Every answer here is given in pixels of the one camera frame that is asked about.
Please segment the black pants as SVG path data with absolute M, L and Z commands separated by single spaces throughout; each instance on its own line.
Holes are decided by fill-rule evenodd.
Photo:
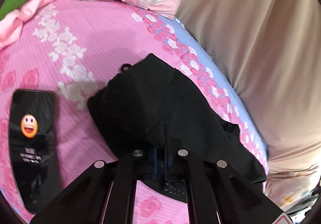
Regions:
M 241 144 L 239 126 L 223 120 L 187 76 L 153 54 L 117 74 L 87 105 L 118 159 L 135 150 L 156 154 L 157 179 L 146 185 L 164 196 L 187 200 L 183 182 L 164 177 L 166 136 L 207 162 L 228 162 L 258 189 L 267 179 Z

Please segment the black smartphone with emoji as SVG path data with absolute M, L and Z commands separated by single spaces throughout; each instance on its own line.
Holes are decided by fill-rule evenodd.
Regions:
M 15 90 L 9 114 L 10 160 L 18 193 L 31 214 L 63 189 L 56 143 L 55 93 Z

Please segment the pink floral bed sheet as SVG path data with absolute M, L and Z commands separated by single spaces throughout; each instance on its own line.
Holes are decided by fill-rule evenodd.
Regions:
M 267 150 L 228 80 L 179 20 L 120 2 L 58 0 L 39 11 L 17 42 L 1 50 L 1 192 L 28 223 L 13 178 L 8 123 L 16 89 L 50 90 L 57 97 L 60 176 L 70 184 L 94 161 L 115 160 L 86 107 L 123 64 L 154 54 L 188 76 L 211 108 L 238 124 L 241 143 L 267 167 Z

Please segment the beige blanket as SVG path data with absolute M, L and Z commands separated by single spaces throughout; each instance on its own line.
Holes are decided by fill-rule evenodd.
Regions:
M 229 80 L 268 146 L 283 210 L 320 179 L 318 0 L 182 0 L 177 17 Z

